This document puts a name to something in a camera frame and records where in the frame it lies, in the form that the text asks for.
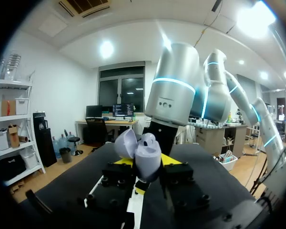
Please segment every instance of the trash can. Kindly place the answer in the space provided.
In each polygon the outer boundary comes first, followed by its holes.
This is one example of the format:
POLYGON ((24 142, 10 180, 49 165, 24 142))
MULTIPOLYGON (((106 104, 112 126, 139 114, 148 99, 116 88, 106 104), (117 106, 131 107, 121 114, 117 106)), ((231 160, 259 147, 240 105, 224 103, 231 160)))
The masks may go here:
POLYGON ((72 161, 71 153, 70 153, 70 148, 61 148, 59 149, 59 153, 61 155, 62 161, 67 164, 72 161))

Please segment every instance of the cable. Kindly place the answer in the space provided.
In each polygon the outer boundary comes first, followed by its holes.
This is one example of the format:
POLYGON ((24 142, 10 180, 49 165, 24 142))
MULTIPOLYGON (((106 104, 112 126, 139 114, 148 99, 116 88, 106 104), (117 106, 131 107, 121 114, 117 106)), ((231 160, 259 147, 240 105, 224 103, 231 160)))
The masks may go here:
POLYGON ((272 168, 271 171, 267 174, 267 176, 265 177, 265 179, 264 179, 263 181, 259 181, 259 182, 258 182, 256 188, 254 189, 253 193, 251 194, 252 196, 253 196, 253 194, 256 192, 256 190, 257 190, 257 188, 260 186, 260 184, 262 184, 262 183, 270 176, 270 174, 274 171, 274 169, 275 169, 275 167, 277 166, 278 162, 280 161, 280 159, 281 159, 283 153, 285 152, 285 149, 282 151, 282 153, 280 154, 280 156, 279 156, 279 158, 278 158, 278 160, 277 160, 275 166, 273 166, 273 168, 272 168))
POLYGON ((236 23, 228 30, 228 32, 226 32, 226 34, 228 34, 231 31, 231 29, 234 28, 235 25, 236 25, 236 23))
POLYGON ((258 159, 259 159, 259 155, 260 155, 260 153, 259 153, 259 154, 257 155, 257 157, 256 157, 254 166, 253 166, 253 168, 252 168, 251 174, 250 174, 250 176, 249 176, 249 178, 248 178, 248 180, 247 180, 247 183, 246 183, 245 187, 247 187, 247 185, 248 185, 248 183, 249 183, 249 180, 251 179, 251 176, 252 176, 252 174, 253 174, 253 171, 254 171, 254 169, 255 169, 255 167, 256 167, 256 164, 257 164, 257 161, 258 161, 258 159))
POLYGON ((250 189, 250 193, 251 193, 251 192, 253 191, 253 189, 255 188, 256 184, 258 183, 258 180, 261 178, 261 175, 262 175, 262 172, 263 172, 263 170, 264 170, 264 168, 265 168, 266 162, 267 162, 267 157, 266 157, 266 159, 265 159, 265 162, 264 162, 264 164, 263 164, 263 167, 262 167, 262 169, 261 169, 261 172, 259 173, 257 179, 256 179, 256 180, 254 181, 254 183, 253 183, 252 188, 250 189))
POLYGON ((220 12, 221 12, 221 8, 223 7, 223 3, 224 3, 224 0, 221 1, 220 9, 219 9, 219 12, 218 12, 218 14, 216 15, 215 19, 212 21, 212 23, 211 23, 210 25, 208 25, 204 30, 202 30, 199 39, 198 39, 198 40, 196 41, 196 43, 195 43, 194 48, 196 47, 196 45, 198 44, 198 42, 199 42, 200 39, 202 38, 204 32, 205 32, 209 27, 211 27, 211 26, 213 25, 213 23, 216 21, 216 19, 218 18, 219 14, 220 14, 220 12))
POLYGON ((260 197, 260 198, 256 201, 256 203, 258 203, 258 202, 261 201, 261 200, 264 200, 264 201, 267 203, 268 208, 269 208, 269 213, 271 214, 271 213, 272 213, 272 204, 271 204, 271 201, 269 200, 269 198, 268 198, 268 197, 260 197))

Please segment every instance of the stool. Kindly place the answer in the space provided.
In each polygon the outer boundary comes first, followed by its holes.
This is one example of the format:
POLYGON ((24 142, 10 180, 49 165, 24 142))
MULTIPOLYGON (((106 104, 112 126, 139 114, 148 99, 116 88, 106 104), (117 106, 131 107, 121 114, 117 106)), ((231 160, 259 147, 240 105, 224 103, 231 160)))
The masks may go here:
POLYGON ((76 148, 76 143, 80 140, 79 137, 69 137, 68 142, 73 142, 74 143, 74 148, 75 148, 75 156, 81 155, 83 153, 82 150, 77 150, 76 148))
POLYGON ((247 154, 245 148, 243 148, 243 153, 242 153, 242 155, 243 155, 243 156, 257 156, 256 154, 247 154))
POLYGON ((253 137, 253 145, 250 145, 251 148, 255 147, 255 139, 258 137, 258 134, 251 134, 251 137, 253 137))

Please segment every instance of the cardboard box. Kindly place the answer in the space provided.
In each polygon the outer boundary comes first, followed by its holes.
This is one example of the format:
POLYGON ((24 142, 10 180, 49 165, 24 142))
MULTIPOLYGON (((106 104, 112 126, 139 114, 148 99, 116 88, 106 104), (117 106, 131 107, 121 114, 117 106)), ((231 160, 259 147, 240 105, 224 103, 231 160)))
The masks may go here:
POLYGON ((24 181, 20 180, 18 181, 16 184, 13 184, 10 188, 10 193, 14 194, 15 191, 17 191, 19 188, 21 188, 22 186, 24 186, 24 181))
POLYGON ((16 100, 2 100, 1 116, 16 115, 16 100))
POLYGON ((19 137, 17 125, 9 125, 10 146, 17 148, 19 146, 19 137))

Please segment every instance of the yellow tape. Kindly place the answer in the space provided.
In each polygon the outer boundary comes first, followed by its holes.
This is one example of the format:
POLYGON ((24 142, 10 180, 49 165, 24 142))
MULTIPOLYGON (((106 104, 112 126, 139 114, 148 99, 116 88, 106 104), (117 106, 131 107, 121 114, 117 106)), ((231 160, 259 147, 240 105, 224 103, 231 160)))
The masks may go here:
POLYGON ((143 191, 142 189, 139 189, 139 188, 135 188, 135 191, 141 195, 144 195, 145 191, 143 191))
POLYGON ((161 154, 161 159, 163 166, 167 166, 169 164, 174 164, 174 165, 182 164, 182 162, 172 159, 171 157, 165 154, 161 154))
POLYGON ((114 164, 127 164, 133 167, 133 160, 131 158, 122 158, 121 160, 114 162, 114 164))

